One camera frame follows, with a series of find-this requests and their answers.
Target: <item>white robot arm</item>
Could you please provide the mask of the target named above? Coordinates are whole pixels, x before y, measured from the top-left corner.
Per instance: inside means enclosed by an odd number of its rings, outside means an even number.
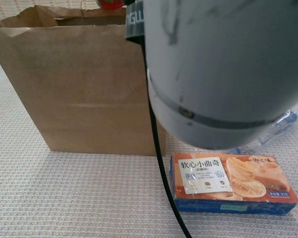
[[[298,102],[298,0],[144,0],[149,95],[181,140],[228,149]]]

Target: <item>cookie image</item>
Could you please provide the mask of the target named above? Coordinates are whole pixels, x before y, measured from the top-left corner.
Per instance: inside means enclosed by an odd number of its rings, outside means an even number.
[[[243,181],[251,181],[255,178],[255,170],[247,162],[243,162],[236,157],[227,159],[226,168],[230,177]]]
[[[264,184],[257,180],[244,181],[234,178],[231,180],[231,187],[235,193],[243,197],[262,197],[266,194]]]
[[[254,168],[255,180],[265,184],[271,191],[289,191],[291,186],[273,157],[250,156],[250,166]]]

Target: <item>orange box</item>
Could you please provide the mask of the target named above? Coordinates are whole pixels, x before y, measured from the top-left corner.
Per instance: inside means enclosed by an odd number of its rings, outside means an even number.
[[[284,215],[298,203],[272,156],[175,153],[170,175],[179,211]]]

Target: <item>brown paper bag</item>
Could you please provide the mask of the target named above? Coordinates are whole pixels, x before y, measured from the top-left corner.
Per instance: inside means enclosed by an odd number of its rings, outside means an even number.
[[[0,21],[0,64],[51,150],[155,154],[125,14],[34,6]]]

